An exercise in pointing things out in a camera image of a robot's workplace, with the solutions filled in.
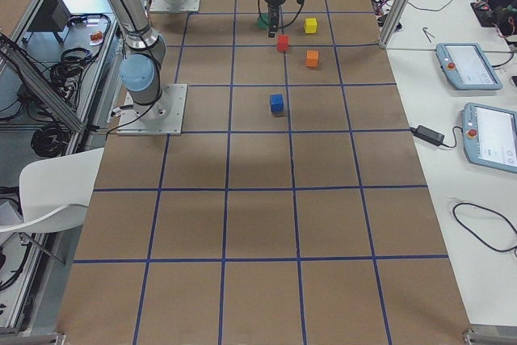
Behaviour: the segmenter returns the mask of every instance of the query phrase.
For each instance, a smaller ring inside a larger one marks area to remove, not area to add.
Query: yellow cube
[[[317,32],[316,18],[305,18],[304,29],[305,29],[305,34],[316,34],[316,32]]]

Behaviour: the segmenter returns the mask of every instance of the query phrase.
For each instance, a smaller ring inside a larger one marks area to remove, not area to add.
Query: power adapter
[[[423,125],[419,125],[417,128],[411,127],[411,133],[413,133],[414,137],[417,137],[418,139],[422,139],[423,141],[426,141],[428,143],[431,143],[432,145],[442,145],[443,139],[445,138],[445,135],[438,133],[436,131],[433,131],[432,129],[429,129],[428,127],[424,127]]]

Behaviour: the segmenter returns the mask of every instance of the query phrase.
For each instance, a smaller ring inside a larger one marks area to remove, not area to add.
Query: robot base
[[[151,12],[179,14],[187,11],[199,11],[201,0],[187,0],[182,4],[169,4],[164,0],[153,0]]]
[[[183,114],[185,112],[185,102],[187,101],[187,84],[167,84],[163,87],[162,93],[167,94],[172,107],[169,115],[162,120],[137,120],[134,123],[125,125],[116,130],[119,135],[181,135],[183,125]],[[126,94],[124,104],[132,104],[132,98],[129,93]],[[124,125],[137,118],[137,114],[133,109],[122,111],[119,125]]]

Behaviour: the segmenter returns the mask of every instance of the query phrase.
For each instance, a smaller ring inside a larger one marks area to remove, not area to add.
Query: blue joint cap
[[[119,68],[120,79],[131,92],[142,92],[149,88],[155,73],[153,61],[142,54],[129,56]]]
[[[269,96],[269,105],[272,113],[282,112],[284,110],[284,97],[282,95]]]

